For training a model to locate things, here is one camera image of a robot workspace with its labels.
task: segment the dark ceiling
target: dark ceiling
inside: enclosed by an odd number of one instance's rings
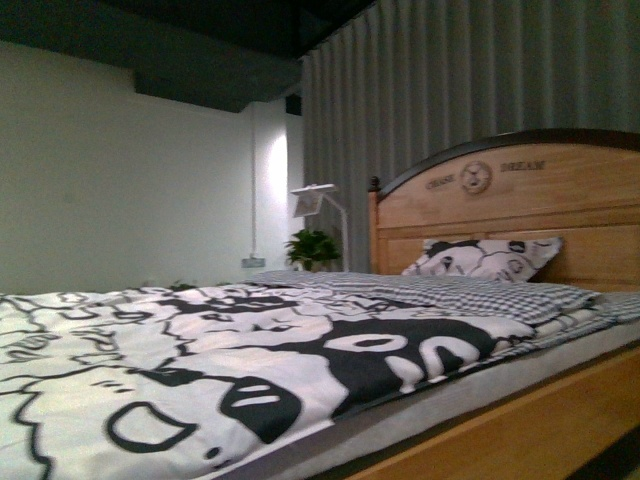
[[[299,58],[373,0],[1,0],[0,39],[132,69],[231,112],[298,93]]]

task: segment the wooden bed frame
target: wooden bed frame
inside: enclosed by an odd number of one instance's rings
[[[425,238],[562,236],[534,278],[640,290],[640,135],[536,130],[437,154],[369,193],[373,271],[399,274]],[[640,346],[555,377],[350,480],[566,478],[640,425]]]

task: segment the pillow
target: pillow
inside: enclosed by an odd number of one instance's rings
[[[424,241],[424,254],[402,275],[445,275],[526,282],[555,257],[562,238]]]

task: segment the black and white duvet cover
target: black and white duvet cover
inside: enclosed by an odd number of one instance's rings
[[[637,318],[637,296],[626,316],[597,300],[302,272],[0,295],[0,478],[216,478],[363,409]]]

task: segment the round clock emblem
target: round clock emblem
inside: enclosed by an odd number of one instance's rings
[[[491,185],[491,168],[484,162],[467,163],[460,173],[460,183],[465,192],[477,195]]]

